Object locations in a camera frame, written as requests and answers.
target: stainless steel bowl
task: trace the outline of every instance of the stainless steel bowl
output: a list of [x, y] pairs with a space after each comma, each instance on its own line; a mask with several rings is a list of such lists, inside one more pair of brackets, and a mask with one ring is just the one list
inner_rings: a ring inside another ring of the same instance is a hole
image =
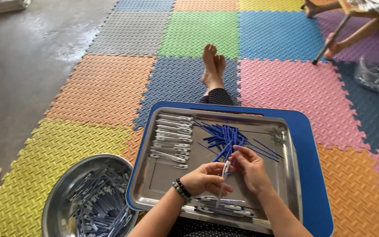
[[[42, 236], [43, 237], [76, 237], [77, 230], [75, 219], [70, 218], [72, 212], [71, 203], [68, 202], [67, 193], [78, 185], [78, 181], [86, 176], [91, 170], [97, 170], [104, 164], [115, 168], [127, 167], [130, 173], [133, 166], [126, 159], [113, 154], [97, 154], [81, 160], [73, 165], [56, 182], [52, 188], [42, 214]], [[127, 236], [134, 227], [138, 218], [136, 212], [130, 223], [117, 236]]]

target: blue tray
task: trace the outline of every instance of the blue tray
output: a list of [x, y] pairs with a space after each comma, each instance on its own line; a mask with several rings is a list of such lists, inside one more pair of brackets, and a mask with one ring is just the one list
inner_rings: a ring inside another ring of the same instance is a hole
[[[334, 223], [331, 216], [330, 203], [325, 189], [317, 148], [315, 146], [313, 131], [308, 117], [303, 113], [293, 110], [159, 101], [152, 106], [147, 124], [150, 123], [150, 118], [153, 112], [161, 107], [262, 114], [266, 117], [284, 119], [289, 127], [298, 157], [304, 226], [315, 237], [329, 237], [333, 234]], [[147, 130], [144, 130], [142, 141], [144, 141], [146, 133]], [[141, 147], [135, 164], [139, 161], [140, 153]], [[134, 171], [135, 170], [133, 170], [131, 175], [130, 182], [134, 178]]]

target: gray floor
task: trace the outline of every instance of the gray floor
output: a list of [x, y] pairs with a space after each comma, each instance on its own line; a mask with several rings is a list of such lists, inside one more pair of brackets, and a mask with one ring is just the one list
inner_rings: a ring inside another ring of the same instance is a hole
[[0, 167], [24, 147], [117, 0], [32, 0], [0, 14]]

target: beaded bracelet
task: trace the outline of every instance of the beaded bracelet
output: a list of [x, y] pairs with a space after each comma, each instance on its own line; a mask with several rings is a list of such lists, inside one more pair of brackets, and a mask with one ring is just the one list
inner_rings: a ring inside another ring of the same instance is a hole
[[191, 194], [187, 191], [187, 189], [182, 185], [181, 180], [179, 178], [176, 179], [176, 183], [182, 189], [182, 192], [188, 197], [191, 198]]
[[172, 182], [172, 186], [176, 189], [176, 191], [185, 199], [185, 202], [189, 202], [190, 201], [190, 198], [189, 197], [187, 197], [184, 193], [183, 193], [183, 191], [182, 191], [182, 189], [181, 189], [181, 187], [179, 186], [179, 185], [177, 185], [175, 182]]

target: metal tray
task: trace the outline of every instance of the metal tray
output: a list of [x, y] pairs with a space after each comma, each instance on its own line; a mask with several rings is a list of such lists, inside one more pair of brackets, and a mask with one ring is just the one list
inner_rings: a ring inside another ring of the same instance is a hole
[[[149, 157], [149, 149], [152, 146], [156, 133], [155, 120], [160, 113], [190, 116], [197, 121], [204, 121], [208, 124], [228, 124], [238, 127], [239, 131], [248, 137], [250, 142], [255, 143], [252, 140], [255, 138], [281, 154], [285, 159], [281, 159], [280, 163], [266, 157], [263, 158], [266, 172], [277, 193], [302, 223], [301, 186], [297, 156], [286, 122], [281, 118], [245, 114], [166, 107], [157, 109], [150, 119], [150, 124], [146, 127], [148, 130], [147, 135], [141, 144], [142, 148], [138, 164], [135, 164], [136, 167], [133, 171], [134, 178], [131, 180], [129, 188], [129, 190], [132, 190], [132, 192], [129, 192], [131, 206], [144, 210], [151, 209], [163, 197], [166, 191], [170, 189], [173, 180], [182, 177], [202, 164], [211, 162], [216, 157], [215, 154], [197, 144], [197, 142], [200, 142], [207, 145], [207, 142], [203, 141], [203, 138], [210, 135], [201, 128], [194, 126], [192, 132], [194, 143], [191, 145], [191, 152], [187, 162], [188, 170], [180, 170], [173, 166], [155, 163], [156, 159]], [[248, 190], [241, 175], [236, 173], [229, 176], [226, 183], [234, 188], [234, 192], [229, 193], [226, 198], [246, 201], [244, 206], [255, 213], [253, 218], [239, 218], [194, 211], [194, 206], [199, 205], [195, 200], [182, 207], [180, 215], [187, 218], [271, 234], [270, 222], [261, 204], [256, 196]], [[214, 194], [208, 192], [201, 194], [201, 196], [204, 195]]]

